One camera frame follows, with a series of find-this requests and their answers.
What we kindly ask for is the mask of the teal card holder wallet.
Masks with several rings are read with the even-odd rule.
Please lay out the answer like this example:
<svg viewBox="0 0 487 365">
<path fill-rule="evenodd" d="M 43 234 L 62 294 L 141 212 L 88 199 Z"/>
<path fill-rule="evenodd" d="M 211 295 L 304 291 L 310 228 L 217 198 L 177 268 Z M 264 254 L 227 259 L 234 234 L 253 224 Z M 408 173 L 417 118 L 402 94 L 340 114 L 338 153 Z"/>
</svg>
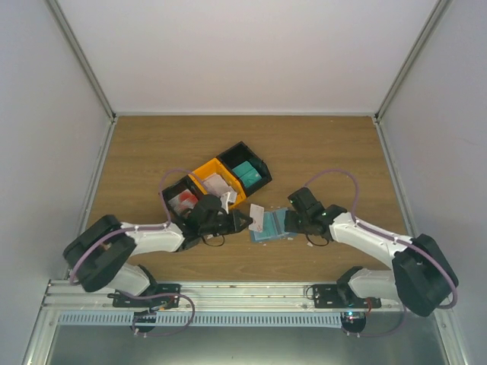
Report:
<svg viewBox="0 0 487 365">
<path fill-rule="evenodd" d="M 263 215 L 263 231 L 250 231 L 250 240 L 253 243 L 264 243 L 272 240 L 293 240 L 296 233 L 285 230 L 285 215 L 287 208 L 266 211 Z"/>
</svg>

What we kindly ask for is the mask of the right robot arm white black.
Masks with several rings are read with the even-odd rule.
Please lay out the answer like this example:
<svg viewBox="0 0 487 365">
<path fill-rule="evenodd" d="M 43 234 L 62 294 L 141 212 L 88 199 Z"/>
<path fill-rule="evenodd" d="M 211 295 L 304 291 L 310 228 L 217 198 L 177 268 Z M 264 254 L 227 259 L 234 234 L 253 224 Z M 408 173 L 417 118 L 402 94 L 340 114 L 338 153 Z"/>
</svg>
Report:
<svg viewBox="0 0 487 365">
<path fill-rule="evenodd" d="M 336 282 L 337 299 L 353 308 L 363 299 L 393 300 L 417 316 L 456 305 L 459 280 L 436 241 L 410 237 L 369 224 L 338 205 L 324 207 L 302 187 L 288 197 L 285 229 L 353 247 L 385 265 L 384 270 L 354 266 Z"/>
</svg>

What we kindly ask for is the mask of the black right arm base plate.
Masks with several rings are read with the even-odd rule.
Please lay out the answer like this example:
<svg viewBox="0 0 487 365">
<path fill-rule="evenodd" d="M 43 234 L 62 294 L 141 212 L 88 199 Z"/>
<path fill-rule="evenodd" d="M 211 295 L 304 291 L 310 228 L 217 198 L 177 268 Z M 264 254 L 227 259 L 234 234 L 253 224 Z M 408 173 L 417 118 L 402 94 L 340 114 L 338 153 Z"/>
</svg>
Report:
<svg viewBox="0 0 487 365">
<path fill-rule="evenodd" d="M 369 309 L 381 308 L 379 298 L 357 297 L 349 287 L 337 284 L 312 284 L 304 290 L 304 296 L 314 302 L 317 309 Z"/>
</svg>

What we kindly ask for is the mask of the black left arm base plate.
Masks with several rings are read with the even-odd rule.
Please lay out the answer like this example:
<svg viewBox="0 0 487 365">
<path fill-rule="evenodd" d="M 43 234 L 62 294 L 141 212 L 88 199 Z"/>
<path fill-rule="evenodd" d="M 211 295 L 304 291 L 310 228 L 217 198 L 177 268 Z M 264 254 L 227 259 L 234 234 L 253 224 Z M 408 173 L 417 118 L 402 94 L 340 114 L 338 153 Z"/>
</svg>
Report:
<svg viewBox="0 0 487 365">
<path fill-rule="evenodd" d="M 179 294 L 180 289 L 180 284 L 156 284 L 143 292 L 140 295 L 140 299 L 128 297 L 118 290 L 112 294 L 108 294 L 107 297 L 112 300 L 112 305 L 118 308 L 151 309 L 157 307 L 173 309 L 179 306 L 179 299 L 177 297 L 171 297 L 169 294 Z"/>
</svg>

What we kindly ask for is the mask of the white VIP card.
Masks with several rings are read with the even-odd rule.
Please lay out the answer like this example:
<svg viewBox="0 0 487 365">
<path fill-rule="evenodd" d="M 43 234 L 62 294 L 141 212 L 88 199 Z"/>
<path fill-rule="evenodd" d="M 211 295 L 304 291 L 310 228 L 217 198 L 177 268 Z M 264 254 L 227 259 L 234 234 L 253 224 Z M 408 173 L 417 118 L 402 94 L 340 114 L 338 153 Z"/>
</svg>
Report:
<svg viewBox="0 0 487 365">
<path fill-rule="evenodd" d="M 251 204 L 249 216 L 252 223 L 249 225 L 249 230 L 257 233 L 263 232 L 265 208 L 260 205 Z"/>
</svg>

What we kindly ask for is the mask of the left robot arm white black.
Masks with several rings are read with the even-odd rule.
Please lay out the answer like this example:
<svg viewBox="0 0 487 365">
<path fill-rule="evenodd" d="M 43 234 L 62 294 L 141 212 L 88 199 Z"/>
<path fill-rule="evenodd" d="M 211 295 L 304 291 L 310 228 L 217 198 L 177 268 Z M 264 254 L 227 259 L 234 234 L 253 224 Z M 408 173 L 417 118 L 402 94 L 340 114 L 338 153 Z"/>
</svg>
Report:
<svg viewBox="0 0 487 365">
<path fill-rule="evenodd" d="M 138 306 L 156 301 L 157 281 L 143 265 L 128 260 L 137 255 L 183 252 L 208 236 L 226 237 L 247 229 L 252 217 L 215 195 L 204 195 L 193 207 L 162 224 L 130 224 L 108 214 L 96 221 L 65 248 L 69 283 L 93 293 L 114 289 Z"/>
</svg>

